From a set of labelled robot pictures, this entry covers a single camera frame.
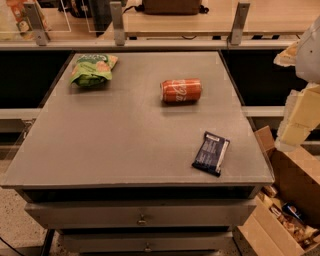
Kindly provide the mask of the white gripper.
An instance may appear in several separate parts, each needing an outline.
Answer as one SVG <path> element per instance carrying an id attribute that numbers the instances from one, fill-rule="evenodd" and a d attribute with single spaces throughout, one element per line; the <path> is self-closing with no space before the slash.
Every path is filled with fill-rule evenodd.
<path id="1" fill-rule="evenodd" d="M 274 64 L 295 66 L 296 75 L 310 82 L 287 97 L 284 118 L 280 122 L 275 147 L 290 152 L 300 146 L 320 124 L 320 16 L 294 42 L 276 55 Z"/>

